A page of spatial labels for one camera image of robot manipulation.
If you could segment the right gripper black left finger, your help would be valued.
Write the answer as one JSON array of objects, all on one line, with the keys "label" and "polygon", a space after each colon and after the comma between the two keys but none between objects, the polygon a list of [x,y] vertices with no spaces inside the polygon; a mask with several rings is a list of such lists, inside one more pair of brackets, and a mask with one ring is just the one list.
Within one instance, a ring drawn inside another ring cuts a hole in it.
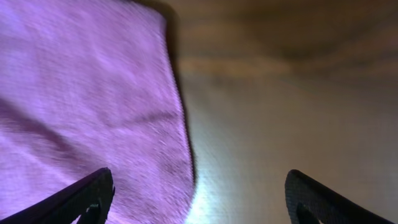
[{"label": "right gripper black left finger", "polygon": [[104,167],[1,224],[105,224],[114,194],[112,173]]}]

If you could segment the purple microfiber cloth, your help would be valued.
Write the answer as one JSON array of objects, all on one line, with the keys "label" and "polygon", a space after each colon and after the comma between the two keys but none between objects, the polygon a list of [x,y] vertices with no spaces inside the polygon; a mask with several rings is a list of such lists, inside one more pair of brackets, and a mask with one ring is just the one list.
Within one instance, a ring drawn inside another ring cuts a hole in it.
[{"label": "purple microfiber cloth", "polygon": [[127,1],[1,1],[1,217],[108,167],[109,223],[183,223],[194,192],[166,20]]}]

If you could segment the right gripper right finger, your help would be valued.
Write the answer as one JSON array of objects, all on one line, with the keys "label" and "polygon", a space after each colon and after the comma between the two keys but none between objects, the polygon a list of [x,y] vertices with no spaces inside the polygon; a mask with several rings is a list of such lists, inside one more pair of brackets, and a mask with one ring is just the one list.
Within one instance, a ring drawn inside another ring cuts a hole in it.
[{"label": "right gripper right finger", "polygon": [[293,224],[393,224],[296,169],[287,174],[285,202]]}]

